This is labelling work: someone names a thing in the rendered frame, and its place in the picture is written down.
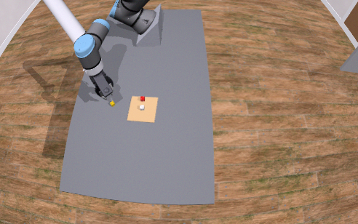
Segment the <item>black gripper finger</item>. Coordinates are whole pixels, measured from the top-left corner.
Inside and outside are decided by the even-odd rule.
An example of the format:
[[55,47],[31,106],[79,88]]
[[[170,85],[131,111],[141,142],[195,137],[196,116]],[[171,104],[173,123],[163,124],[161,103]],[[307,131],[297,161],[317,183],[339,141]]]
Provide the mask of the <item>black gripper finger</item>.
[[100,90],[97,89],[97,87],[95,88],[95,92],[97,93],[97,95],[99,95],[100,97],[102,97],[104,100],[107,100],[107,98],[103,96],[103,94],[101,93]]
[[113,89],[113,88],[114,88],[114,83],[113,83],[113,81],[111,80],[110,77],[109,77],[109,80],[110,80],[109,85],[110,85],[110,87]]

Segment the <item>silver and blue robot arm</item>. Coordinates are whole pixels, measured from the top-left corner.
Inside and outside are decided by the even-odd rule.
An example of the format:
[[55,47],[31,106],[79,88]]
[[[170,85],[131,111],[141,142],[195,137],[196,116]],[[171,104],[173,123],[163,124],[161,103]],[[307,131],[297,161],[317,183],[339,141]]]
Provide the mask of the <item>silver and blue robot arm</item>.
[[[155,11],[143,8],[149,1],[116,0],[109,16],[132,27],[138,34],[142,35],[148,30],[156,17]],[[88,76],[94,76],[101,72],[103,61],[99,48],[110,30],[109,23],[103,19],[96,19],[86,32],[63,0],[43,0],[43,2],[73,42],[74,51],[83,71]],[[102,72],[100,75],[94,76],[93,79],[104,97],[113,92]]]

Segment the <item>peach flat mat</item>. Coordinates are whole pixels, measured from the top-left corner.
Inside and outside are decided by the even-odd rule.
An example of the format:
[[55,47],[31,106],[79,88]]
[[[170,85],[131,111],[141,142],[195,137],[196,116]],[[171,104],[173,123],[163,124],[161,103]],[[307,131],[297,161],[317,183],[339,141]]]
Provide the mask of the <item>peach flat mat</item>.
[[[145,97],[145,102],[141,102],[140,97],[132,96],[127,120],[154,123],[157,102],[157,97]],[[140,105],[144,105],[144,111],[140,110]]]

